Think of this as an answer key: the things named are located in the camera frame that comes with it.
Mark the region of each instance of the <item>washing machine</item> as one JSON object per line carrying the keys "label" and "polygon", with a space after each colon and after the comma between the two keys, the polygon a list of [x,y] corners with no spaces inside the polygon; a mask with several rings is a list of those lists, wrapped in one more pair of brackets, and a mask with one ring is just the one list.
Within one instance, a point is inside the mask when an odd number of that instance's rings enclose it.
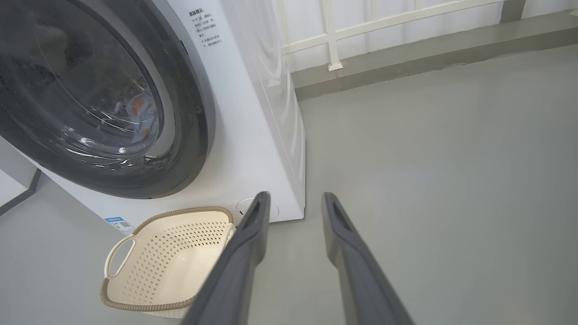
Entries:
{"label": "washing machine", "polygon": [[305,129],[270,1],[10,0],[0,135],[128,234],[260,191],[303,218]]}

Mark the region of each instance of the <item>railing post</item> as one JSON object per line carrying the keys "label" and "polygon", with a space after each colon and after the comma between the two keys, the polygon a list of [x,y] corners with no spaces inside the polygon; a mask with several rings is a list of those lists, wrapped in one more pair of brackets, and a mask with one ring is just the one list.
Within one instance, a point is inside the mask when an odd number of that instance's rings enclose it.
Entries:
{"label": "railing post", "polygon": [[283,35],[285,36],[285,44],[291,44],[291,33],[289,32],[289,24],[287,23],[287,14],[285,14],[285,3],[283,0],[278,0],[279,7],[279,19],[281,20],[281,27],[283,29]]}
{"label": "railing post", "polygon": [[504,1],[502,7],[502,15],[500,17],[500,24],[510,23],[512,21],[522,19],[522,12],[524,12],[524,6],[526,5],[526,0],[507,0]]}
{"label": "railing post", "polygon": [[335,24],[333,21],[333,6],[331,0],[323,0],[323,18],[325,20],[325,33],[329,44],[329,71],[343,68],[337,54],[337,39],[335,38]]}
{"label": "railing post", "polygon": [[413,10],[420,10],[424,7],[424,0],[413,0]]}
{"label": "railing post", "polygon": [[376,10],[377,10],[377,0],[371,0],[371,20],[376,20],[377,19],[377,14],[376,14]]}

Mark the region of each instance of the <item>beige plastic basket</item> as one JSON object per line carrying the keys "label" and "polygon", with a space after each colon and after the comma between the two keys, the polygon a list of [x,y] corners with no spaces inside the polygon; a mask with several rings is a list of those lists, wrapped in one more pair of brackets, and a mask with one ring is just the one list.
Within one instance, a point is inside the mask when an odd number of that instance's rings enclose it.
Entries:
{"label": "beige plastic basket", "polygon": [[[233,216],[217,206],[146,220],[106,258],[102,302],[127,311],[182,318],[234,232]],[[127,241],[133,241],[132,247],[116,274],[111,274],[110,262]]]}

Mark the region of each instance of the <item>washing machine drum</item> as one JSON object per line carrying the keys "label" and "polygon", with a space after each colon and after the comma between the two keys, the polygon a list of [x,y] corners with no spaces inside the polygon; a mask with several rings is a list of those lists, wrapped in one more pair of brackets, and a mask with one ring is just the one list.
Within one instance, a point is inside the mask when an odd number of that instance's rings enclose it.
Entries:
{"label": "washing machine drum", "polygon": [[214,132],[196,78],[147,1],[3,3],[0,135],[84,187],[155,198],[190,184]]}

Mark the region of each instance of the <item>white railing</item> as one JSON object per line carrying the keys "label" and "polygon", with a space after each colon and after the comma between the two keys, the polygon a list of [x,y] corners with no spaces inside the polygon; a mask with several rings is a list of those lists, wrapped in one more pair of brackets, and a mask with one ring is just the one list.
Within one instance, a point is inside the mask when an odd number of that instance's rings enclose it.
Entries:
{"label": "white railing", "polygon": [[[283,0],[279,1],[279,14],[281,19],[281,25],[283,32],[285,34],[285,39],[291,42],[289,28],[287,24],[287,17],[284,10]],[[339,61],[339,55],[337,51],[337,40],[356,36],[359,34],[364,34],[367,32],[375,31],[378,29],[400,25],[403,23],[408,23],[410,21],[424,19],[428,17],[438,16],[440,14],[455,12],[458,10],[469,9],[473,7],[479,7],[483,5],[489,5],[495,2],[502,2],[504,0],[457,0],[451,2],[441,3],[435,6],[423,7],[423,0],[414,0],[414,11],[404,12],[400,14],[395,14],[392,16],[383,17],[380,19],[376,18],[375,8],[377,0],[371,0],[371,19],[372,21],[367,21],[362,24],[347,27],[344,29],[335,30],[334,20],[333,20],[333,8],[331,0],[321,0],[323,3],[323,18],[325,22],[325,34],[314,36],[307,39],[298,40],[296,42],[291,42],[283,46],[285,54],[293,53],[301,50],[308,49],[313,46],[328,44],[329,46],[329,71],[334,71],[343,68],[343,65]]]}

